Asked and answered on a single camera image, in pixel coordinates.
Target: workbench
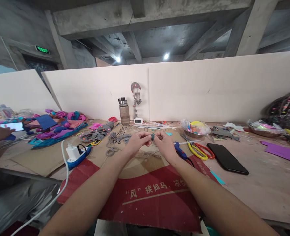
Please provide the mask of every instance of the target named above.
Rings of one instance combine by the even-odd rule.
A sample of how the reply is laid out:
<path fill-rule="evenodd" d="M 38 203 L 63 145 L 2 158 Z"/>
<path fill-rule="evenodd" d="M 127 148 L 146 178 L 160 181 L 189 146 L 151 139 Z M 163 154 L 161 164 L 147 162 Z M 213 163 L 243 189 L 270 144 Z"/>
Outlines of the workbench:
<path fill-rule="evenodd" d="M 205 165 L 226 183 L 223 185 L 224 188 L 243 201 L 261 218 L 290 223 L 290 161 L 265 152 L 267 146 L 261 144 L 260 141 L 265 140 L 289 148 L 290 144 L 282 137 L 271 139 L 253 133 L 239 134 L 240 142 L 228 139 L 215 141 L 215 143 L 224 145 L 249 171 L 249 175 L 225 171 L 216 160 L 206 160 Z M 204 138 L 199 143 L 206 146 L 210 142 L 209 139 Z M 0 158 L 0 168 L 4 172 L 27 178 L 58 182 L 65 179 L 65 165 L 54 171 L 48 178 L 44 178 L 10 160 L 11 157 L 23 153 L 30 147 L 31 145 L 26 144 L 26 141 L 10 147 Z"/>

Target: red paper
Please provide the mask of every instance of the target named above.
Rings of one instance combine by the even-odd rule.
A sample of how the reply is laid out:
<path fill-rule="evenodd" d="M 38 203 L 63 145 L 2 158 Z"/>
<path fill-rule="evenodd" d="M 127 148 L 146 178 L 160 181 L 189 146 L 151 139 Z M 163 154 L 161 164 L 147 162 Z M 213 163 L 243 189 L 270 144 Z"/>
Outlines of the red paper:
<path fill-rule="evenodd" d="M 191 156 L 195 168 L 217 182 L 203 161 Z M 57 199 L 65 203 L 73 192 L 100 168 L 85 159 L 69 176 Z M 201 209 L 185 182 L 171 166 L 132 179 L 118 179 L 99 219 L 135 225 L 201 232 Z"/>
<path fill-rule="evenodd" d="M 118 119 L 117 119 L 115 116 L 113 116 L 113 117 L 110 117 L 110 118 L 108 119 L 108 121 L 117 122 Z"/>

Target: exit sign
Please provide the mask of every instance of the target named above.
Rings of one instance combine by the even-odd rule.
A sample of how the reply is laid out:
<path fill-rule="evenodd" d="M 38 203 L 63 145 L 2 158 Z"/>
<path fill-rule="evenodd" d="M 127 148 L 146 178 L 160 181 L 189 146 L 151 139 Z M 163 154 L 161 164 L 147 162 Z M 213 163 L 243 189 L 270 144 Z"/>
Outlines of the exit sign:
<path fill-rule="evenodd" d="M 36 45 L 36 49 L 37 49 L 37 51 L 40 51 L 40 52 L 43 52 L 43 53 L 46 53 L 46 54 L 50 54 L 48 49 L 42 48 L 40 46 Z"/>

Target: white charging cable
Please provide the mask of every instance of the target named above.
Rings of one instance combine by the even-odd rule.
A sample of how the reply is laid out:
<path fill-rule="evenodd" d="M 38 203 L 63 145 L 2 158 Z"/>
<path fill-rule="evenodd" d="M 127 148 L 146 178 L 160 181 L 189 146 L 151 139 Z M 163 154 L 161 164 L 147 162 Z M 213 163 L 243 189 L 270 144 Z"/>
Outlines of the white charging cable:
<path fill-rule="evenodd" d="M 65 157 L 65 152 L 64 152 L 64 148 L 63 148 L 63 143 L 64 141 L 66 141 L 65 139 L 62 141 L 61 143 L 61 147 L 62 147 L 62 154 L 63 154 L 63 160 L 65 162 L 66 165 L 66 181 L 65 181 L 65 185 L 62 188 L 62 190 L 59 192 L 59 194 L 45 207 L 43 208 L 38 214 L 36 214 L 34 217 L 32 217 L 29 221 L 27 221 L 26 223 L 24 223 L 19 229 L 17 229 L 11 236 L 14 236 L 15 234 L 17 234 L 23 227 L 25 227 L 26 225 L 28 225 L 31 221 L 37 219 L 43 212 L 45 212 L 56 200 L 57 198 L 63 193 L 67 182 L 69 180 L 69 167 L 67 165 L 67 161 L 66 161 L 66 157 Z"/>

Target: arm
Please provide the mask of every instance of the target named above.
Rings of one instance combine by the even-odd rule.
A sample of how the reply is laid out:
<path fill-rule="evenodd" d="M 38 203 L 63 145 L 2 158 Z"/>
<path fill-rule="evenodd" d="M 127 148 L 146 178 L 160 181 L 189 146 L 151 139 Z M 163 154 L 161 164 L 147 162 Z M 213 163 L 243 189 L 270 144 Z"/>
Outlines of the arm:
<path fill-rule="evenodd" d="M 86 180 L 40 232 L 41 235 L 84 235 L 101 212 L 120 172 L 142 145 L 151 144 L 149 133 L 133 134 L 123 152 L 113 156 Z"/>
<path fill-rule="evenodd" d="M 185 180 L 204 214 L 221 235 L 278 235 L 237 197 L 181 159 L 168 135 L 157 132 L 154 141 L 161 154 Z"/>

